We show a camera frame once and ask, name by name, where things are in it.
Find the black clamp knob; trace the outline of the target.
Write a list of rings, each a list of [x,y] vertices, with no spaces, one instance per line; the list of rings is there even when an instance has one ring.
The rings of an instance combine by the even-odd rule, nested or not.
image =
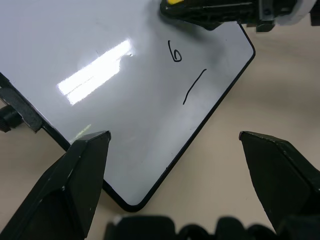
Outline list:
[[[7,133],[23,122],[19,113],[11,106],[6,105],[0,108],[0,131]]]

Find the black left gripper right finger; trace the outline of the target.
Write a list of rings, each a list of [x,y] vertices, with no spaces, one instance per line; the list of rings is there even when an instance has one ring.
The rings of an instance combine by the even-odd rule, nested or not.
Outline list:
[[[256,195],[278,235],[320,235],[320,171],[290,142],[241,131]]]

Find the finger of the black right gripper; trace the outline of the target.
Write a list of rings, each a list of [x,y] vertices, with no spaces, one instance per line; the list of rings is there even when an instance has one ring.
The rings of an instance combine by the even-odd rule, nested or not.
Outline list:
[[[247,24],[255,16],[255,0],[184,0],[174,5],[161,0],[159,10],[167,18],[212,31],[226,22]]]

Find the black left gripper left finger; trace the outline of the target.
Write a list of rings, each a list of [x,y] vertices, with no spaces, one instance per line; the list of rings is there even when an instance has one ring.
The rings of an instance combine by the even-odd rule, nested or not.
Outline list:
[[[85,240],[104,182],[109,131],[87,134],[39,178],[0,240]]]

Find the white whiteboard with black frame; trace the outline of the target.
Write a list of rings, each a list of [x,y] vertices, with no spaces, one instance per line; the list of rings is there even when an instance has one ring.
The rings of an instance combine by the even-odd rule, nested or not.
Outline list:
[[[103,189],[141,210],[255,57],[243,27],[160,14],[161,0],[0,0],[0,88],[63,148],[110,131]]]

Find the black whiteboard eraser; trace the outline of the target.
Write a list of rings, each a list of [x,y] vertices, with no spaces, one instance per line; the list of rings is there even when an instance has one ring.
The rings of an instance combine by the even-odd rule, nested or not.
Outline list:
[[[15,90],[9,87],[0,88],[0,99],[12,106],[26,125],[35,133],[42,128],[43,121],[38,113]]]

